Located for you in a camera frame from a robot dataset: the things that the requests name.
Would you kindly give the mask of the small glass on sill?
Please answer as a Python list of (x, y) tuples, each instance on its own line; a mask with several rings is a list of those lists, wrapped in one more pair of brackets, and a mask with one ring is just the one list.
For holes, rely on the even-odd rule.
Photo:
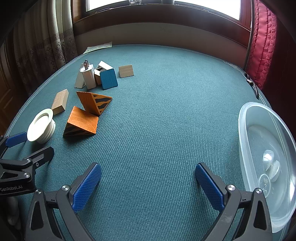
[(141, 4), (142, 0), (129, 0), (129, 5)]

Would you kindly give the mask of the white zebra-stripe wedge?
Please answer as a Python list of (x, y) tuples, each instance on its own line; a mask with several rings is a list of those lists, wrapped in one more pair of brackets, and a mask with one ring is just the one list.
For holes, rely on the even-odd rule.
[(96, 70), (100, 72), (104, 72), (106, 70), (114, 69), (112, 66), (108, 65), (104, 61), (100, 61), (99, 64), (95, 68)]

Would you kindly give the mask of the dark wooden window frame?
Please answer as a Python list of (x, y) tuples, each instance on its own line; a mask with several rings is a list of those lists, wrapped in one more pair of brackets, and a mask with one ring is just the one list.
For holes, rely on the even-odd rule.
[(196, 4), (176, 1), (144, 1), (142, 4), (114, 3), (86, 11), (85, 1), (72, 1), (74, 34), (121, 24), (162, 23), (205, 30), (247, 46), (251, 28), (251, 1), (242, 1), (239, 18)]

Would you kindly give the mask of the orange tiger-stripe wedge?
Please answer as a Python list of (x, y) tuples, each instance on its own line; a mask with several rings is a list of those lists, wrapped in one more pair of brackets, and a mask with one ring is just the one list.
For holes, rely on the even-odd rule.
[(73, 107), (67, 120), (64, 137), (95, 135), (99, 117), (76, 106)]
[(96, 116), (100, 116), (108, 104), (112, 101), (112, 97), (106, 95), (84, 91), (77, 91), (76, 93), (84, 109)]

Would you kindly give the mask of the plain wooden rectangular block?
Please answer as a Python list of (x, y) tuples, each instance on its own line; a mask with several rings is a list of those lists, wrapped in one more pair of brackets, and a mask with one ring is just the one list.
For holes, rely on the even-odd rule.
[(51, 107), (54, 115), (57, 115), (66, 110), (68, 96), (69, 96), (69, 92), (67, 89), (64, 89), (56, 94)]

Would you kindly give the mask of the dark bottle on sill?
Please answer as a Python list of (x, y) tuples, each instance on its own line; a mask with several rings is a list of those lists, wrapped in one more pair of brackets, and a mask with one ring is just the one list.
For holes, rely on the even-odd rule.
[(171, 5), (174, 5), (175, 0), (162, 0), (162, 3), (163, 4), (171, 4)]

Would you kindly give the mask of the light wooden wedge block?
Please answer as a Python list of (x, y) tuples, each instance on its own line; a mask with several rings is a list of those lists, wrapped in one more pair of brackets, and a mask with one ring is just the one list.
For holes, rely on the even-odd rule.
[(124, 78), (124, 77), (130, 77), (133, 76), (133, 67), (132, 65), (124, 65), (124, 66), (119, 66), (119, 76), (120, 78)]

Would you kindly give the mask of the grey zebra-stripe wedge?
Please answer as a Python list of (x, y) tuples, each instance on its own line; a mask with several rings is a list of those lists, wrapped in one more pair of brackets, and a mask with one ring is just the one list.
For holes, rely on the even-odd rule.
[(79, 71), (76, 77), (76, 81), (75, 81), (75, 88), (79, 88), (82, 89), (85, 86), (85, 81), (84, 81), (84, 77), (82, 75), (82, 73)]

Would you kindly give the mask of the white wall charger plug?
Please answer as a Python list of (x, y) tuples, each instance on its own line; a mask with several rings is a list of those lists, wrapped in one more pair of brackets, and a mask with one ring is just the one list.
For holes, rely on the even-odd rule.
[(86, 84), (87, 89), (93, 89), (96, 87), (96, 81), (94, 78), (94, 66), (90, 64), (88, 60), (83, 62), (83, 66), (80, 68), (80, 73), (83, 76), (84, 82)]

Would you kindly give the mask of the clear plastic bowl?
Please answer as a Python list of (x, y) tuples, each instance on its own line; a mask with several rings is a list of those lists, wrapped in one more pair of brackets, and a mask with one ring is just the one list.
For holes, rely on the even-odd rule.
[(295, 140), (280, 116), (257, 102), (240, 109), (238, 133), (245, 189), (262, 190), (277, 233), (295, 211)]

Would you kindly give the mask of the orange tiger-stripe wedge front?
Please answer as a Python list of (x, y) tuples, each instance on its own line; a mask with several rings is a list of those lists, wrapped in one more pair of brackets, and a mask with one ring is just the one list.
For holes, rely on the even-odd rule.
[(76, 106), (73, 107), (67, 120), (64, 137), (95, 135), (99, 117)]

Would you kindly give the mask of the white suction hook in bowl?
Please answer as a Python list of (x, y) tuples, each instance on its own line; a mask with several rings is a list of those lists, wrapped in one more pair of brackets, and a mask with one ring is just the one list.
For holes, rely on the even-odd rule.
[(272, 185), (276, 182), (280, 175), (280, 162), (275, 159), (274, 152), (272, 150), (266, 150), (263, 153), (263, 173), (260, 175), (258, 183), (262, 189), (265, 197), (270, 194)]

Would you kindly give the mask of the blue wooden wedge block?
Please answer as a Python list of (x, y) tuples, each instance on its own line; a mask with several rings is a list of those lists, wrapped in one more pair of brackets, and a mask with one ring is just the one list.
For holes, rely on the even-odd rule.
[(100, 72), (100, 78), (101, 78), (101, 85), (103, 90), (118, 86), (114, 69), (109, 69), (109, 70)]

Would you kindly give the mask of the printed paper sheet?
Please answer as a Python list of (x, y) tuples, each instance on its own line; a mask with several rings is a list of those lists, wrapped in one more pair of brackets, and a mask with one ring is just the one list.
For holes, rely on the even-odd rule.
[(83, 54), (93, 52), (93, 51), (97, 51), (97, 50), (100, 50), (100, 49), (111, 48), (111, 47), (112, 47), (112, 42), (108, 42), (108, 43), (104, 43), (104, 44), (96, 45), (96, 46), (89, 46), (89, 47), (86, 48), (86, 50), (84, 51)]

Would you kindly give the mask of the beige patterned curtain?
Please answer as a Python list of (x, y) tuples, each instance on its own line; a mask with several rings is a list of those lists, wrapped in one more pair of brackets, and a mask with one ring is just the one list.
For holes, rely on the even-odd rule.
[(16, 65), (27, 95), (77, 57), (71, 2), (37, 1), (13, 31)]

